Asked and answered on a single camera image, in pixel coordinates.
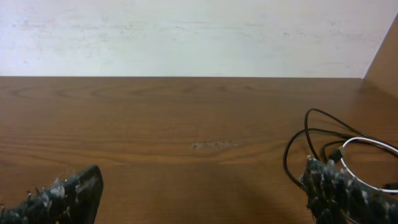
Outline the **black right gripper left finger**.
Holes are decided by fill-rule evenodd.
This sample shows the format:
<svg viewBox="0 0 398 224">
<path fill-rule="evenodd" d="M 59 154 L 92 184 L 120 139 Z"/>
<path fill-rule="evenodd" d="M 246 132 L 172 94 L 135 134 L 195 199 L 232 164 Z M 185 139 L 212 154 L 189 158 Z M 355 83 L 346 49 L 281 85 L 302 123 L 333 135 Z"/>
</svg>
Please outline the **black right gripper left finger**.
<svg viewBox="0 0 398 224">
<path fill-rule="evenodd" d="M 94 224 L 104 181 L 97 165 L 67 179 L 56 179 L 48 188 L 35 188 L 14 207 L 1 205 L 1 224 Z"/>
</svg>

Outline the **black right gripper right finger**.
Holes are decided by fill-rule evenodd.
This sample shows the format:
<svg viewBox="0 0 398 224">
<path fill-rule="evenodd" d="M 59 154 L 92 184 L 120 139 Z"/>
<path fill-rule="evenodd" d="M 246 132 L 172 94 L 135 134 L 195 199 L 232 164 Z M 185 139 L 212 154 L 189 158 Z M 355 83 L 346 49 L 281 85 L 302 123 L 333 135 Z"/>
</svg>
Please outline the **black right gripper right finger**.
<svg viewBox="0 0 398 224">
<path fill-rule="evenodd" d="M 397 224 L 397 200 L 332 164 L 308 157 L 300 177 L 315 223 Z"/>
</svg>

